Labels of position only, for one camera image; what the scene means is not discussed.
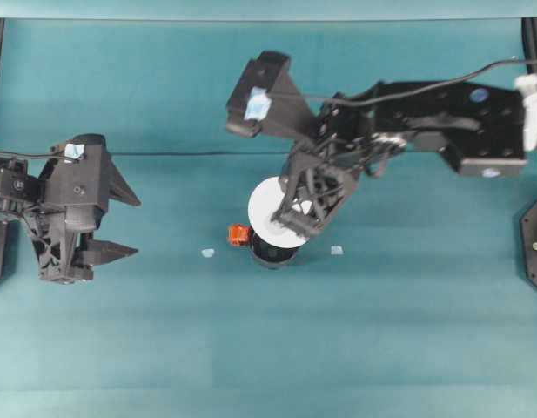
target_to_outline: teal backdrop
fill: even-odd
[[[0,0],[0,17],[175,21],[352,21],[537,16],[537,0]]]
[[[225,101],[263,49],[292,55],[300,89],[322,94],[522,54],[518,19],[8,20],[0,150],[102,132],[143,205],[113,202],[97,236],[140,253],[86,284],[40,282],[13,229],[0,417],[537,418],[537,291],[518,230],[537,199],[536,156],[516,179],[398,157],[294,265],[265,270],[225,242],[289,148],[224,131]],[[480,81],[511,88],[523,72]]]

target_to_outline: bolt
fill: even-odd
[[[17,179],[13,181],[13,187],[18,191],[24,190],[24,182],[21,179]]]

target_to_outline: white disc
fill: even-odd
[[[260,238],[273,246],[280,248],[295,248],[302,246],[307,239],[299,237],[294,231],[272,222],[272,215],[278,210],[284,194],[279,187],[278,177],[266,179],[251,193],[249,198],[249,221],[252,229]],[[307,213],[311,207],[310,202],[304,202],[302,208],[295,205],[295,210]]]

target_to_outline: orange object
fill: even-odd
[[[249,238],[251,237],[251,227],[241,224],[233,224],[228,228],[229,235],[227,241],[232,246],[248,246]]]

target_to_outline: black cable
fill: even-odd
[[[324,96],[314,96],[310,94],[294,94],[294,93],[278,93],[278,92],[267,93],[267,96],[269,98],[289,98],[292,100],[308,99],[308,100],[314,100],[314,101],[319,101],[319,102],[327,102],[327,103],[334,104],[334,105],[341,105],[344,107],[365,107],[365,106],[375,105],[377,103],[387,102],[390,100],[399,100],[401,98],[409,98],[411,96],[416,96],[421,93],[426,93],[427,91],[441,89],[443,87],[447,87],[453,84],[463,83],[464,81],[468,81],[468,80],[478,77],[479,75],[491,70],[492,68],[500,67],[502,65],[513,65],[513,64],[537,64],[537,59],[503,59],[501,61],[495,61],[493,63],[485,65],[483,68],[477,71],[470,72],[469,74],[466,74],[465,76],[451,78],[446,81],[439,81],[437,83],[432,83],[424,87],[420,87],[419,89],[403,91],[401,93],[387,94],[385,96],[380,96],[377,98],[369,98],[368,100],[362,100],[362,101],[355,101],[351,99],[348,100],[347,98],[327,98]]]
[[[6,158],[21,158],[21,159],[61,159],[63,161],[70,161],[71,163],[77,163],[78,159],[65,157],[63,155],[55,154],[23,154],[21,152],[7,152],[0,151],[0,157]]]

